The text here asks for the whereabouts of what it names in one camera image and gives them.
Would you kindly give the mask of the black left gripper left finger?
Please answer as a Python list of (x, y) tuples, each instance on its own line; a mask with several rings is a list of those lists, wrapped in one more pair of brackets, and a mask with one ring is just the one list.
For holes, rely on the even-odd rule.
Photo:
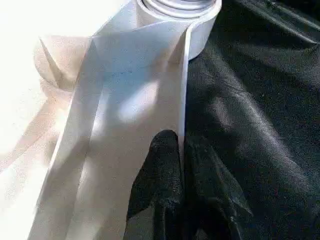
[(178, 136), (159, 132), (131, 187), (127, 215), (128, 240), (181, 240), (183, 181)]

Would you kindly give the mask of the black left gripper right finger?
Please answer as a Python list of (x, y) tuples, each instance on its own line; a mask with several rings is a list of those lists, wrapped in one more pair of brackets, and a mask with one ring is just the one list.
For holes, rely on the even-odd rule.
[(184, 178), (190, 239), (253, 238), (253, 213), (243, 190), (203, 137), (185, 140)]

